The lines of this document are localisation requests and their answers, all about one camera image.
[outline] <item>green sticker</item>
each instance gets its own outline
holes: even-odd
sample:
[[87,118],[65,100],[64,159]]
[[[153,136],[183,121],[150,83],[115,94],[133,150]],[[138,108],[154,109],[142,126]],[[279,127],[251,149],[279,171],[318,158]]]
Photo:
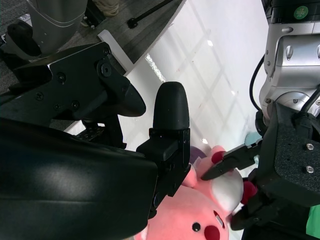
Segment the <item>green sticker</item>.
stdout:
[[300,6],[294,11],[294,18],[295,19],[304,19],[308,15],[308,8],[306,6]]

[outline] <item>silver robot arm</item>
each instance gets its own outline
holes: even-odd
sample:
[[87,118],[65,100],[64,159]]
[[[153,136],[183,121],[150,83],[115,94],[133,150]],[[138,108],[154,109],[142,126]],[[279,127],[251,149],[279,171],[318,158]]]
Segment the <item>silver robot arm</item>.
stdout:
[[[259,95],[267,126],[273,102],[299,111],[320,84],[320,20],[312,15],[318,1],[275,2],[264,55],[267,77]],[[320,99],[308,112],[319,115]]]
[[22,59],[35,60],[55,53],[74,35],[85,14],[87,0],[26,0],[26,4],[32,29],[20,20],[13,29],[8,28],[6,44],[1,48]]

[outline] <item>stuffed animal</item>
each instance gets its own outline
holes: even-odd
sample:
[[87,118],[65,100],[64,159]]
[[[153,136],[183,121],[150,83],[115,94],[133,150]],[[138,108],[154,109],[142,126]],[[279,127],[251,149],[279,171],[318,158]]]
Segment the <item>stuffed animal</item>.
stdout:
[[215,179],[201,180],[209,168],[223,159],[224,152],[221,146],[215,146],[210,156],[198,157],[174,197],[164,198],[156,216],[134,239],[228,240],[227,223],[243,199],[243,179],[234,169]]

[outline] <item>person's leg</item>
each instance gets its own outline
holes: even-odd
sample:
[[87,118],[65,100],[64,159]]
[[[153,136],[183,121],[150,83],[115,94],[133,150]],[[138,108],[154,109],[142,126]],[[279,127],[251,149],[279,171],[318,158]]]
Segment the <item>person's leg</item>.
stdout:
[[113,17],[119,12],[119,0],[93,0],[106,17]]

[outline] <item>green object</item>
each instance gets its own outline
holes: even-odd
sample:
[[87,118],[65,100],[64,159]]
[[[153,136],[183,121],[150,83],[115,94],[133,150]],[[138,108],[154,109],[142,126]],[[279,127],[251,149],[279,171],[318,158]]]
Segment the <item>green object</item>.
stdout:
[[320,239],[320,205],[312,206],[306,223],[306,234]]
[[295,19],[304,19],[308,15],[308,8],[306,6],[300,6],[294,11],[294,18]]

